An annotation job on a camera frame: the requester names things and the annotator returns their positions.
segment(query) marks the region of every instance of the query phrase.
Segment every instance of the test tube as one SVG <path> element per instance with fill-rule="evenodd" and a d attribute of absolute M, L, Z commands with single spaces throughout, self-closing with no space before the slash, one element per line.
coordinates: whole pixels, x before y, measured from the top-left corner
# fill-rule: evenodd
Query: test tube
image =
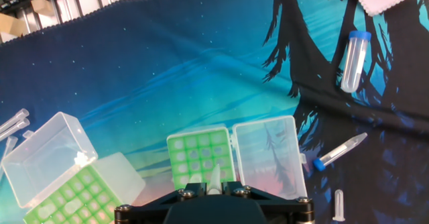
<path fill-rule="evenodd" d="M 334 221 L 345 221 L 344 219 L 344 194 L 342 190 L 335 191 L 335 216 Z"/>
<path fill-rule="evenodd" d="M 1 183 L 1 178 L 3 177 L 4 174 L 4 169 L 3 169 L 3 160 L 5 159 L 5 157 L 12 152 L 13 148 L 15 147 L 16 143 L 18 142 L 18 138 L 17 137 L 13 137 L 10 136 L 7 138 L 7 142 L 6 142 L 6 149 L 3 153 L 3 157 L 1 159 L 0 162 L 0 183 Z"/>
<path fill-rule="evenodd" d="M 9 128 L 7 131 L 0 133 L 0 142 L 14 134 L 16 131 L 23 129 L 29 125 L 28 119 L 19 120 L 13 127 Z"/>
<path fill-rule="evenodd" d="M 354 93 L 359 86 L 370 40 L 371 33 L 369 32 L 352 31 L 349 34 L 349 47 L 341 81 L 341 89 L 346 93 Z"/>
<path fill-rule="evenodd" d="M 25 119 L 29 115 L 27 109 L 21 109 L 19 112 L 15 114 L 11 119 L 9 119 L 7 122 L 5 122 L 2 126 L 0 126 L 0 133 L 3 133 L 7 129 L 9 129 L 11 126 L 13 126 L 15 123 L 17 123 L 19 120 Z"/>
<path fill-rule="evenodd" d="M 315 159 L 313 161 L 314 166 L 319 171 L 323 171 L 330 163 L 334 162 L 337 158 L 340 158 L 342 155 L 358 146 L 367 136 L 367 133 L 361 133 L 355 137 L 352 137 L 345 143 L 336 147 L 333 151 L 325 154 L 323 157 Z"/>

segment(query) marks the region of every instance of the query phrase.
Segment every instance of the tabletop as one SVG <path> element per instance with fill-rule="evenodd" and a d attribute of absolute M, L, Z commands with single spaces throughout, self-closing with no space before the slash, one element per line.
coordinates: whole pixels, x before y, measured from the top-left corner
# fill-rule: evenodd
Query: tabletop
<path fill-rule="evenodd" d="M 99 159 L 121 152 L 145 182 L 134 205 L 174 190 L 166 139 L 184 129 L 293 115 L 307 163 L 367 132 L 324 172 L 303 165 L 317 223 L 333 222 L 336 189 L 346 223 L 427 223 L 428 1 L 375 17 L 357 0 L 117 2 L 0 45 L 0 122 L 76 117 Z M 347 94 L 353 30 L 373 38 Z M 282 192 L 270 171 L 261 184 Z M 0 223 L 22 223 L 7 178 L 0 200 Z"/>

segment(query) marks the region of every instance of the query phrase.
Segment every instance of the screw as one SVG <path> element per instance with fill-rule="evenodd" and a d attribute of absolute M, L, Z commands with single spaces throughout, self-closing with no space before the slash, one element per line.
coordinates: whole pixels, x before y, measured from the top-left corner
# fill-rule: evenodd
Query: screw
<path fill-rule="evenodd" d="M 183 190 L 183 192 L 180 193 L 184 198 L 191 198 L 195 195 L 195 192 L 192 190 Z"/>
<path fill-rule="evenodd" d="M 296 201 L 298 201 L 299 203 L 309 203 L 311 199 L 308 197 L 298 197 Z"/>
<path fill-rule="evenodd" d="M 116 207 L 115 211 L 130 211 L 132 206 L 130 205 L 121 205 L 120 207 Z"/>
<path fill-rule="evenodd" d="M 234 190 L 234 194 L 239 195 L 239 196 L 244 196 L 246 194 L 250 194 L 250 191 L 244 189 L 244 188 L 236 188 Z"/>

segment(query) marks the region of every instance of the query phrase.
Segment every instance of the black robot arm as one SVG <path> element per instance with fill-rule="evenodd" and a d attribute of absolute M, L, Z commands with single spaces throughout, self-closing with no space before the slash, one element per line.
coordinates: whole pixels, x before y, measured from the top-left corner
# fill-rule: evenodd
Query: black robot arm
<path fill-rule="evenodd" d="M 142 207 L 115 209 L 115 224 L 314 224 L 307 197 L 285 200 L 240 182 L 222 183 L 222 194 L 207 195 L 206 183 L 187 184 Z"/>

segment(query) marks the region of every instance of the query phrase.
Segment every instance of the tree silhouette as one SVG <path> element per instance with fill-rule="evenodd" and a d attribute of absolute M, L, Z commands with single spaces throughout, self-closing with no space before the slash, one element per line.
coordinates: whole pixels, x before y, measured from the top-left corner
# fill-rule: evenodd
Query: tree silhouette
<path fill-rule="evenodd" d="M 267 148 L 268 150 L 271 150 L 273 152 L 273 158 L 275 162 L 275 176 L 277 177 L 279 182 L 282 182 L 283 188 L 282 192 L 284 194 L 290 194 L 293 190 L 292 182 L 286 173 L 286 168 L 282 166 L 282 163 L 280 162 L 279 158 L 277 157 L 277 154 L 275 152 L 275 145 L 276 143 L 273 141 L 273 138 L 271 134 L 268 131 L 267 125 L 264 124 L 265 131 L 267 133 Z M 285 132 L 278 133 L 278 137 L 285 136 Z"/>
<path fill-rule="evenodd" d="M 415 165 L 411 166 L 404 161 L 396 161 L 395 164 L 403 166 L 395 168 L 392 163 L 383 159 L 383 155 L 387 150 L 385 145 L 387 139 L 392 142 L 389 148 L 401 154 L 416 154 L 415 148 L 405 148 L 403 143 L 408 141 L 409 145 L 419 144 L 422 140 L 414 137 L 404 139 L 401 133 L 393 129 L 405 128 L 411 131 L 413 127 L 415 128 L 413 123 L 416 116 L 429 116 L 427 108 L 429 98 L 418 104 L 406 100 L 413 99 L 415 94 L 423 95 L 429 92 L 428 84 L 418 86 L 415 84 L 425 82 L 428 75 L 418 67 L 422 65 L 422 60 L 429 58 L 429 50 L 425 49 L 426 42 L 429 42 L 429 33 L 419 20 L 419 10 L 423 5 L 428 10 L 428 0 L 419 2 L 405 0 L 395 9 L 385 12 L 390 42 L 387 42 L 386 32 L 383 32 L 381 26 L 375 25 L 373 18 L 365 15 L 366 29 L 373 36 L 371 65 L 367 74 L 363 72 L 361 83 L 353 98 L 339 90 L 337 76 L 342 74 L 338 69 L 345 52 L 348 34 L 356 30 L 354 20 L 357 0 L 347 0 L 332 62 L 326 60 L 308 34 L 297 0 L 273 0 L 273 18 L 264 43 L 271 38 L 278 26 L 280 8 L 282 11 L 277 44 L 263 63 L 263 67 L 268 67 L 272 63 L 275 65 L 263 81 L 272 80 L 282 70 L 282 64 L 286 59 L 290 59 L 292 88 L 289 96 L 300 96 L 294 117 L 298 133 L 302 131 L 300 133 L 302 150 L 318 150 L 318 155 L 322 156 L 337 147 L 340 144 L 339 139 L 346 141 L 362 131 L 369 134 L 367 141 L 371 143 L 371 156 L 376 158 L 369 161 L 362 158 L 367 156 L 366 153 L 359 155 L 361 150 L 353 150 L 356 154 L 349 154 L 347 161 L 339 159 L 335 168 L 314 173 L 306 180 L 307 189 L 311 190 L 310 196 L 342 186 L 356 186 L 359 183 L 361 190 L 344 189 L 345 196 L 356 202 L 349 202 L 347 217 L 357 223 L 378 222 L 376 213 L 384 213 L 394 219 L 422 216 L 422 211 L 398 200 L 403 200 L 405 196 L 405 202 L 410 201 L 424 206 L 425 199 L 419 199 L 418 196 L 427 192 L 421 188 L 410 187 L 408 180 L 415 179 L 423 186 L 429 184 L 429 178 L 425 177 L 427 174 L 421 177 L 420 172 L 412 169 L 415 166 L 419 170 L 422 169 L 421 165 L 425 162 L 413 161 Z M 377 37 L 377 28 L 381 32 L 381 38 Z M 376 66 L 383 70 L 386 85 L 384 93 L 379 93 L 370 81 Z M 410 109 L 415 109 L 415 112 L 409 112 Z M 353 176 L 344 178 L 346 171 L 353 173 Z M 380 176 L 388 176 L 388 180 L 380 179 L 382 178 Z M 325 179 L 329 180 L 328 184 L 324 184 Z M 386 186 L 391 185 L 394 188 L 387 191 Z M 331 218 L 330 212 L 325 211 L 318 216 L 318 221 L 324 222 Z"/>

